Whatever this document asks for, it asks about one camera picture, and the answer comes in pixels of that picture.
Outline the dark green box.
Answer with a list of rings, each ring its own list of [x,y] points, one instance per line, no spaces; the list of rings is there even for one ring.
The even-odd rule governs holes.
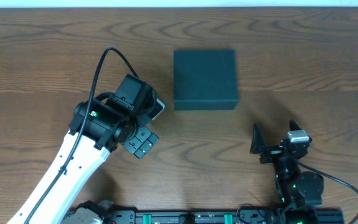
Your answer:
[[[233,49],[180,49],[173,53],[174,109],[234,110],[238,80]]]

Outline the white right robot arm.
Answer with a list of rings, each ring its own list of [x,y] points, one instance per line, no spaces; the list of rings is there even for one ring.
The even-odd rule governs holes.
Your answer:
[[[300,171],[299,159],[308,153],[312,142],[305,130],[289,121],[287,137],[278,145],[269,146],[259,125],[253,125],[251,154],[260,156],[260,163],[273,164],[275,186],[281,204],[266,213],[267,223],[317,224],[316,207],[322,204],[324,178],[310,171]]]

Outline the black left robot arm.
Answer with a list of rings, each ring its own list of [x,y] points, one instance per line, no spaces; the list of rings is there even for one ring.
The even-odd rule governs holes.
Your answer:
[[[104,163],[111,152],[96,142],[81,137],[70,156],[78,134],[66,134],[57,157],[21,209],[8,224],[21,223],[103,223],[107,216],[96,207],[68,210],[90,176]]]

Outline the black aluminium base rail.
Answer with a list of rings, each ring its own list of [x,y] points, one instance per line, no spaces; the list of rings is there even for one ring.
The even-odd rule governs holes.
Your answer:
[[[315,213],[301,212],[299,215],[288,212],[281,219],[269,210],[242,209],[239,211],[195,211],[195,212],[135,212],[115,210],[94,212],[89,208],[79,208],[68,212],[62,223],[109,223],[109,224],[269,224],[269,223],[344,223],[339,210],[316,210]]]

